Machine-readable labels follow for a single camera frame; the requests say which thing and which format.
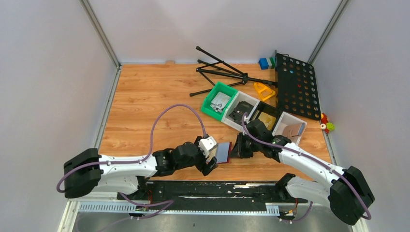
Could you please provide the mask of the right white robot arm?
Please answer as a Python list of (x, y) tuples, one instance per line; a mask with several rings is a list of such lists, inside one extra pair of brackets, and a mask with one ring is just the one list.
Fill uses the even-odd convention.
[(305, 199), (328, 207), (342, 222), (355, 225), (359, 219), (372, 219), (370, 206), (375, 197), (362, 171), (354, 166), (343, 168), (326, 162), (300, 148), (283, 135), (273, 135), (260, 120), (241, 121), (239, 136), (247, 145), (237, 151), (239, 157), (261, 152), (266, 158), (294, 167), (312, 180), (294, 174), (284, 175), (278, 182), (276, 195), (288, 202)]

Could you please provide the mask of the red leather card holder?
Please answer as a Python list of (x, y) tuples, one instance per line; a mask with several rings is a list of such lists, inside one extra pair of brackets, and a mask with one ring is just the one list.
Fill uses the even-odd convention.
[(218, 147), (215, 154), (218, 164), (224, 164), (229, 162), (229, 153), (231, 152), (231, 149), (231, 142), (218, 143)]

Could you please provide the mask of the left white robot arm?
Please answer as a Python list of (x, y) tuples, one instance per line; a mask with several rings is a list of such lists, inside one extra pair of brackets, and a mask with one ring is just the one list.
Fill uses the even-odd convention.
[(188, 167), (208, 175), (218, 165), (217, 148), (211, 138), (137, 157), (102, 155), (96, 148), (89, 148), (64, 163), (62, 193), (74, 199), (93, 191), (118, 192), (141, 200), (148, 194), (148, 186), (143, 183), (146, 178), (170, 176)]

